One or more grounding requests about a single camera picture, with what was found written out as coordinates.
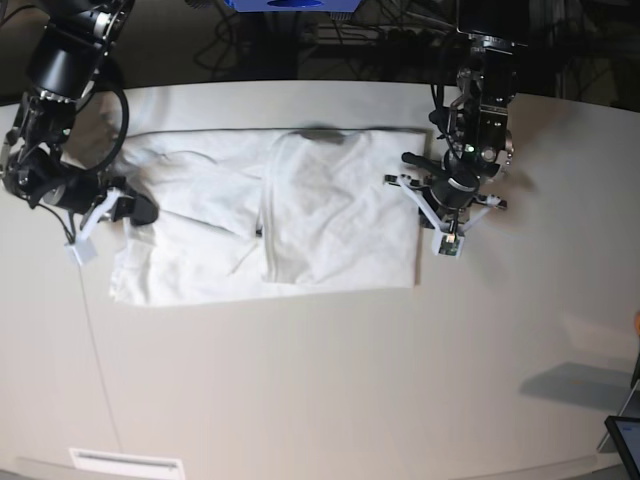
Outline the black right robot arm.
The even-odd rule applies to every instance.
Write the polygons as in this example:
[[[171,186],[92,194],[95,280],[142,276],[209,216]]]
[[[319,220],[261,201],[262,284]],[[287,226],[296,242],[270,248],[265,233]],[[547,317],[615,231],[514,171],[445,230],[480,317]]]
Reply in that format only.
[[[104,76],[103,66],[132,2],[37,1],[34,6],[48,21],[27,68],[28,88],[2,145],[4,188],[30,208],[45,204],[112,222],[154,223],[159,212],[153,201],[109,172],[124,145],[130,109],[122,86]],[[119,101],[119,131],[102,159],[89,167],[74,166],[63,160],[63,147],[97,89]]]

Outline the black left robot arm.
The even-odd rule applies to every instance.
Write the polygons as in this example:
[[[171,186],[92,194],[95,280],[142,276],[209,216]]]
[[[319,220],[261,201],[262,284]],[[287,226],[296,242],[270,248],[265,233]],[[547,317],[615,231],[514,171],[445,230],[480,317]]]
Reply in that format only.
[[[431,174],[427,198],[447,230],[471,226],[472,205],[504,209],[506,202],[481,187],[506,174],[514,156],[508,107],[517,93],[518,54],[527,46],[526,1],[458,1],[455,27],[447,34],[432,86],[430,120],[447,143],[441,166]],[[444,103],[445,63],[455,45],[468,53],[456,75],[459,95]]]

